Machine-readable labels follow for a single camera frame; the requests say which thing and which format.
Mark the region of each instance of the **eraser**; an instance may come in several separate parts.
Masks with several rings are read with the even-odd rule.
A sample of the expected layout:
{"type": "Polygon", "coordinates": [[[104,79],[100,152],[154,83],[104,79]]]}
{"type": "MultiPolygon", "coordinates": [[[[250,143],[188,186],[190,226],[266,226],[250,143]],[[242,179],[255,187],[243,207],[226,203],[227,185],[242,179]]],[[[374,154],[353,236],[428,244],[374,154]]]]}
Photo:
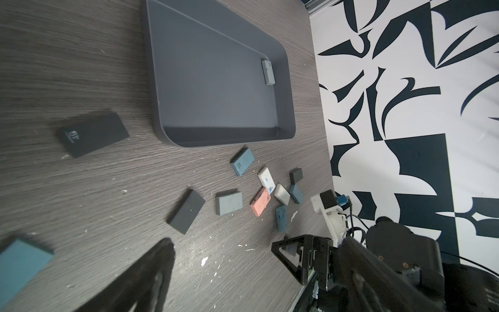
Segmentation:
{"type": "Polygon", "coordinates": [[[267,167],[264,167],[259,173],[258,178],[260,179],[261,184],[268,189],[268,192],[272,194],[275,189],[275,183],[270,175],[270,171],[267,167]]]}
{"type": "Polygon", "coordinates": [[[15,240],[0,254],[0,310],[53,256],[23,239],[15,240]]]}
{"type": "Polygon", "coordinates": [[[217,206],[217,215],[223,216],[243,208],[243,195],[241,192],[237,192],[217,196],[215,198],[215,204],[217,206]]]}
{"type": "Polygon", "coordinates": [[[254,161],[253,153],[249,148],[245,148],[236,159],[231,162],[232,169],[238,177],[243,175],[247,168],[249,168],[254,161]]]}
{"type": "Polygon", "coordinates": [[[180,233],[187,233],[187,230],[191,227],[192,222],[194,222],[204,204],[204,198],[194,190],[190,190],[169,224],[180,233]]]}
{"type": "Polygon", "coordinates": [[[279,199],[279,201],[281,203],[283,203],[284,205],[288,205],[289,204],[289,193],[284,189],[284,187],[280,184],[277,184],[277,186],[275,187],[275,194],[274,196],[279,199]]]}
{"type": "Polygon", "coordinates": [[[285,232],[288,228],[286,206],[279,206],[276,208],[275,219],[277,220],[277,231],[280,233],[285,232]]]}
{"type": "Polygon", "coordinates": [[[289,245],[286,245],[286,248],[284,249],[290,256],[294,257],[296,256],[296,251],[298,250],[298,242],[291,243],[289,245]]]}
{"type": "Polygon", "coordinates": [[[291,184],[296,184],[298,181],[303,179],[303,171],[301,168],[294,169],[289,173],[289,177],[291,179],[291,184]]]}
{"type": "Polygon", "coordinates": [[[301,192],[301,189],[296,184],[291,185],[289,193],[291,197],[294,199],[295,203],[301,204],[303,202],[303,194],[301,192]]]}
{"type": "Polygon", "coordinates": [[[265,84],[273,85],[275,84],[274,70],[272,69],[272,63],[264,59],[261,61],[261,66],[263,68],[263,75],[265,77],[265,84]]]}
{"type": "Polygon", "coordinates": [[[130,136],[117,113],[90,117],[87,121],[59,128],[56,134],[74,158],[130,136]]]}
{"type": "Polygon", "coordinates": [[[268,202],[270,201],[270,194],[266,187],[262,187],[258,195],[254,198],[252,203],[250,204],[251,209],[254,214],[259,217],[265,207],[267,207],[268,202]]]}

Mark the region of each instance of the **white eraser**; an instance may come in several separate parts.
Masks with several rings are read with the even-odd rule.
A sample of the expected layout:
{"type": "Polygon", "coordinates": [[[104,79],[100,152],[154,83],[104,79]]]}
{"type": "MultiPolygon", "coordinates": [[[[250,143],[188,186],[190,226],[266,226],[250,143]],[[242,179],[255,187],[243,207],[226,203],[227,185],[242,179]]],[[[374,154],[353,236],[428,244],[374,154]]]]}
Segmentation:
{"type": "Polygon", "coordinates": [[[277,184],[277,186],[275,187],[275,194],[274,196],[279,199],[279,201],[283,204],[283,205],[288,205],[289,204],[289,198],[290,198],[290,195],[289,193],[287,192],[287,190],[280,184],[277,184]]]}
{"type": "Polygon", "coordinates": [[[264,59],[263,61],[261,61],[261,66],[263,68],[263,75],[265,76],[265,83],[270,85],[275,84],[272,63],[269,60],[264,59]]]}
{"type": "Polygon", "coordinates": [[[275,189],[275,183],[267,167],[263,168],[260,173],[258,173],[258,178],[260,179],[261,184],[268,189],[270,194],[272,194],[275,189]]]}

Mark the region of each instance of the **black and white patterned wall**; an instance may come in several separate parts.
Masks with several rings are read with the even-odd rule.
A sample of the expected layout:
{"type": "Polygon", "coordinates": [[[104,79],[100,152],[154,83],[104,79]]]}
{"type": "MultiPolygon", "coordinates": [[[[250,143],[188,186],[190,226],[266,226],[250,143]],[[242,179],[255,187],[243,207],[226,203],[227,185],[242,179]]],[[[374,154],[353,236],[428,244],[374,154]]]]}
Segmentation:
{"type": "Polygon", "coordinates": [[[335,190],[499,271],[499,1],[342,0],[311,26],[335,190]]]}

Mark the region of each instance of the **pink eraser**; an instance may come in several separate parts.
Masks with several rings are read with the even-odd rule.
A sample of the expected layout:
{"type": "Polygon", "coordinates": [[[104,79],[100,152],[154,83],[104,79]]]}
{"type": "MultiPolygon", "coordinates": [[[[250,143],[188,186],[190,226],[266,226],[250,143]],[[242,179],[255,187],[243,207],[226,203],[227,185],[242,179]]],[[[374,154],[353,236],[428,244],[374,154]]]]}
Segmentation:
{"type": "Polygon", "coordinates": [[[251,209],[253,209],[254,214],[259,217],[265,207],[267,207],[268,202],[270,201],[270,194],[266,187],[262,187],[258,195],[254,198],[251,203],[251,209]]]}

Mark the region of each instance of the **printed logo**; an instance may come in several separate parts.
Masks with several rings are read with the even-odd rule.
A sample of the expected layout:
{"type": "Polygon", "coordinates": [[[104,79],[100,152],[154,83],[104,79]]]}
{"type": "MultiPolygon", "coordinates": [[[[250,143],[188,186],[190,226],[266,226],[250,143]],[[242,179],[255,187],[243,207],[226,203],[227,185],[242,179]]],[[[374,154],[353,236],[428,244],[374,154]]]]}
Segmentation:
{"type": "Polygon", "coordinates": [[[79,140],[80,136],[78,135],[78,132],[76,131],[71,131],[71,132],[65,132],[68,140],[74,144],[74,140],[79,140]]]}

